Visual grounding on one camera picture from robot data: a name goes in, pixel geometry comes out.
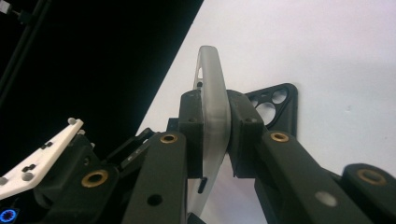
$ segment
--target white table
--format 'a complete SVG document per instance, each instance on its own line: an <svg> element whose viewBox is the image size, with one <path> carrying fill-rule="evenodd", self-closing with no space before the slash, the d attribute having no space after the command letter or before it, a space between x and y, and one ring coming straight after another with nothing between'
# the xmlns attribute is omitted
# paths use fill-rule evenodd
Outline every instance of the white table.
<svg viewBox="0 0 396 224"><path fill-rule="evenodd" d="M322 167L364 162L396 176L395 24L392 0L204 1L138 132L178 116L198 49L211 45L229 90L298 88L298 139ZM253 181L233 178L228 159L201 218L265 222Z"/></svg>

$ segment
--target glowing blue ring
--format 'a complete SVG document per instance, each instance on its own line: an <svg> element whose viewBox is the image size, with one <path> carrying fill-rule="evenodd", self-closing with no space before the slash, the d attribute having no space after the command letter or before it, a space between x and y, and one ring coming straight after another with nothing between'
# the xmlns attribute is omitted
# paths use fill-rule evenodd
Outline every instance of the glowing blue ring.
<svg viewBox="0 0 396 224"><path fill-rule="evenodd" d="M10 217L5 217L5 214L11 214ZM0 214L0 221L1 222L10 222L12 220L14 220L17 217L17 212L15 212L12 209L7 209L4 210L1 214Z"/></svg>

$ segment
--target blue light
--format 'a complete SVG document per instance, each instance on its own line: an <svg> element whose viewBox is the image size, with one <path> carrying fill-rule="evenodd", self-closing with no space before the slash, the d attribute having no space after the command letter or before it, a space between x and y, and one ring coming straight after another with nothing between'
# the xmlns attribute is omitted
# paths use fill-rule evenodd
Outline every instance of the blue light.
<svg viewBox="0 0 396 224"><path fill-rule="evenodd" d="M17 212L13 209L4 210L0 214L0 223L8 223L13 221L17 217Z"/></svg>

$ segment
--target brass insert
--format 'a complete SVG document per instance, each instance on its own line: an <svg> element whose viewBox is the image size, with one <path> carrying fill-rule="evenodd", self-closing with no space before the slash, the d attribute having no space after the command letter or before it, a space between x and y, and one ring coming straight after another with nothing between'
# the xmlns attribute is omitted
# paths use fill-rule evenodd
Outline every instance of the brass insert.
<svg viewBox="0 0 396 224"><path fill-rule="evenodd" d="M177 141L177 136L174 134L166 134L163 137L161 137L161 142L165 144L174 143L176 141Z"/></svg>
<svg viewBox="0 0 396 224"><path fill-rule="evenodd" d="M108 179L106 170L96 170L85 175L81 180L81 185L85 188L94 188L102 185Z"/></svg>
<svg viewBox="0 0 396 224"><path fill-rule="evenodd" d="M271 138L277 142L288 142L289 137L283 133L271 133Z"/></svg>
<svg viewBox="0 0 396 224"><path fill-rule="evenodd" d="M358 171L358 177L372 185L382 186L387 184L387 180L384 176L369 169L360 169Z"/></svg>

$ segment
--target dark floor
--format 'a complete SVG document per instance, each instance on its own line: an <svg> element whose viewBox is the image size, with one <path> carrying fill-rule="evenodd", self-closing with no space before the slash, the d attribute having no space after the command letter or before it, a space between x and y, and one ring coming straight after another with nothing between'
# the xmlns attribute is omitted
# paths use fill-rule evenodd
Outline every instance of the dark floor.
<svg viewBox="0 0 396 224"><path fill-rule="evenodd" d="M100 158L134 135L201 4L52 1L0 108L0 175L70 117L85 122Z"/></svg>

